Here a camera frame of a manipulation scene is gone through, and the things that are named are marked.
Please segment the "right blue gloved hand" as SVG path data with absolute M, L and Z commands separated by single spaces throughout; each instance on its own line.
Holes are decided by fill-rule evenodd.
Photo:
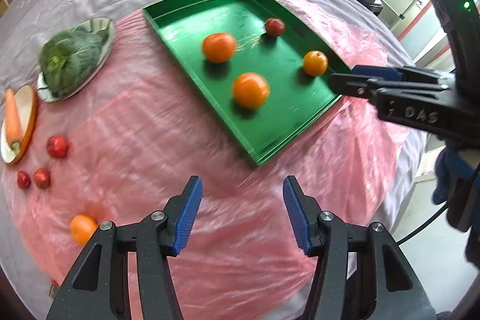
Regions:
M 434 173 L 437 184 L 432 202 L 447 207 L 451 227 L 469 232 L 465 257 L 479 268 L 479 152 L 445 148 L 437 157 Z

